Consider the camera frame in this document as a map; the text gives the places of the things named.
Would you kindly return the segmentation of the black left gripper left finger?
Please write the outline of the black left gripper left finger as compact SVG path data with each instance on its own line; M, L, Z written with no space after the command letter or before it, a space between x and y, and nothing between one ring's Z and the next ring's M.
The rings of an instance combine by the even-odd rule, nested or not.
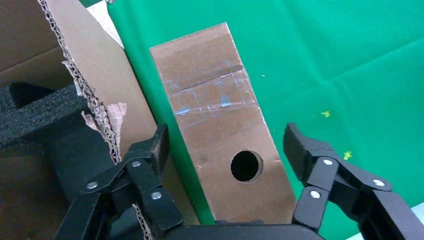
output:
M160 124L79 187L55 239L159 240L179 227L183 216L161 180L169 151L169 129Z

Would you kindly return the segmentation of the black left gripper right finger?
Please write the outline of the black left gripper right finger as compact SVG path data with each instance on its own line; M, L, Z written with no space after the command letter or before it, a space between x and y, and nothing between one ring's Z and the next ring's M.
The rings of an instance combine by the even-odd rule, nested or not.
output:
M318 234L327 204L355 221L365 240L421 240L424 226L393 186L344 160L328 142L305 136L294 123L283 152L303 184L291 222Z

